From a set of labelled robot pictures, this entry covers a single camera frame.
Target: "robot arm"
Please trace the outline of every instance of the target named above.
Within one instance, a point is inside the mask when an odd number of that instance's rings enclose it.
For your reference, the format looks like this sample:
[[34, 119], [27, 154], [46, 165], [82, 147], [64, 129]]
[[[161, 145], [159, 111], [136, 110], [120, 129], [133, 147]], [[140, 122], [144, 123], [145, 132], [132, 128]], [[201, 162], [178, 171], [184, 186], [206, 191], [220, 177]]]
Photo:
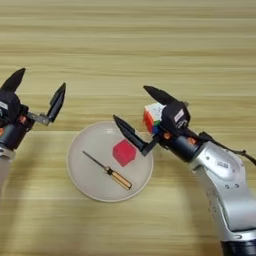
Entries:
[[254, 164], [255, 159], [245, 151], [228, 149], [204, 132], [196, 135], [188, 128], [187, 103], [154, 87], [144, 88], [165, 105], [153, 140], [143, 141], [129, 124], [114, 116], [117, 126], [144, 156], [159, 143], [189, 163], [209, 199], [224, 255], [256, 256], [256, 200], [248, 189], [244, 164], [237, 154]]
[[21, 104], [15, 94], [24, 73], [24, 68], [16, 71], [0, 88], [0, 191], [8, 176], [10, 162], [15, 157], [15, 150], [26, 133], [32, 129], [35, 122], [46, 126], [54, 122], [65, 98], [66, 85], [64, 83], [55, 92], [47, 115], [29, 112], [29, 107]]

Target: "metal shaft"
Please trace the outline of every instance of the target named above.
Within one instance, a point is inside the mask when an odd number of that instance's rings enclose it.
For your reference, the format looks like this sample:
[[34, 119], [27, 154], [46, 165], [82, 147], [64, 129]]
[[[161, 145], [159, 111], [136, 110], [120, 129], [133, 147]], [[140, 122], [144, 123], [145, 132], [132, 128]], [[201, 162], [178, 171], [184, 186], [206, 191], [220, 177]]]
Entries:
[[106, 169], [106, 166], [104, 166], [103, 164], [101, 164], [99, 161], [97, 161], [94, 157], [92, 157], [91, 155], [89, 155], [87, 152], [85, 152], [83, 150], [83, 153], [88, 156], [92, 161], [94, 161], [96, 164], [98, 164], [100, 167], [102, 167], [104, 170]]

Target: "red cube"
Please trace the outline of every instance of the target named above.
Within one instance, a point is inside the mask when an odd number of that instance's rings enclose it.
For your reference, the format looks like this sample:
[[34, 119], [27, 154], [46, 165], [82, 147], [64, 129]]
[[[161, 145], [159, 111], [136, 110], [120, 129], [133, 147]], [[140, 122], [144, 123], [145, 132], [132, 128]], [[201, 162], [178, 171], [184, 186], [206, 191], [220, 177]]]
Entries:
[[113, 148], [113, 157], [122, 166], [126, 166], [135, 159], [136, 149], [127, 140], [122, 140]]

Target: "white plate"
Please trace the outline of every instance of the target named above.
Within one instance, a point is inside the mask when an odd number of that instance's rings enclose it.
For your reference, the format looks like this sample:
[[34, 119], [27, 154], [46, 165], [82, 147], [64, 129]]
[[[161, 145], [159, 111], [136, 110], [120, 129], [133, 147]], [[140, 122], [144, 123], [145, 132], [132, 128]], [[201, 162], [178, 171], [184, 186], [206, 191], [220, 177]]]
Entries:
[[[99, 201], [117, 202], [133, 197], [146, 186], [153, 170], [152, 153], [144, 157], [136, 149], [135, 160], [122, 167], [112, 156], [112, 149], [123, 139], [114, 122], [94, 124], [76, 136], [68, 153], [68, 171], [76, 187], [85, 195]], [[132, 183], [132, 188], [126, 190], [120, 186], [85, 156], [83, 150], [122, 174]]]

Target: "wood grain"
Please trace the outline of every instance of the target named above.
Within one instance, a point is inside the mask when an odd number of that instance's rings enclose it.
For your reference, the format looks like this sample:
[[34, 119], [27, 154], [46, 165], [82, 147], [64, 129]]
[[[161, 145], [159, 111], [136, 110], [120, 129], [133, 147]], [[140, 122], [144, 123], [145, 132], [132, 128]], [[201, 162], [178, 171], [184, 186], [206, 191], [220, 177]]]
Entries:
[[190, 102], [195, 131], [255, 156], [255, 17], [254, 0], [1, 0], [1, 81], [26, 67], [18, 93], [34, 112], [68, 85], [56, 123], [36, 125], [17, 151], [1, 255], [221, 255], [203, 191], [169, 152], [157, 147], [148, 186], [117, 204], [78, 192], [66, 155], [81, 129], [113, 113], [145, 132], [142, 86], [152, 84]]

